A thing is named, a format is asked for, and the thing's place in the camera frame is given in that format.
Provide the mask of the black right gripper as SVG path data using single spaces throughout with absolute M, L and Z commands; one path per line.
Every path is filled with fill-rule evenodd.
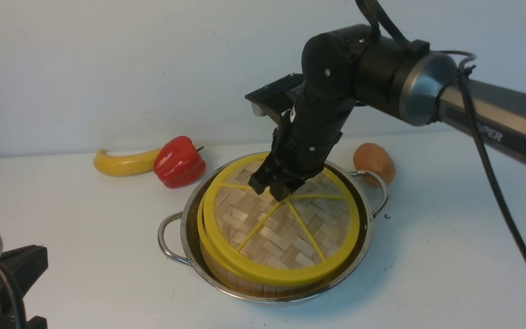
M 281 121 L 272 134 L 271 152 L 251 175 L 255 192 L 269 189 L 281 202 L 319 174 L 342 137 L 342 121 Z

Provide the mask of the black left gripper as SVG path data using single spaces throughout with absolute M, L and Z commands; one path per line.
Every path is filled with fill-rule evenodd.
M 48 268 L 44 246 L 23 246 L 0 257 L 0 329 L 46 329 L 47 319 L 28 319 L 23 298 Z

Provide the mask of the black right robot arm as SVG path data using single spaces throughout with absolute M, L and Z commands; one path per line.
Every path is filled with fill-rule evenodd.
M 322 33 L 305 44 L 301 74 L 246 95 L 254 114 L 277 123 L 263 166 L 249 179 L 258 194 L 284 200 L 319 174 L 353 108 L 369 106 L 414 127 L 445 123 L 526 165 L 526 93 L 472 80 L 448 51 L 416 40 L 409 49 L 363 24 Z

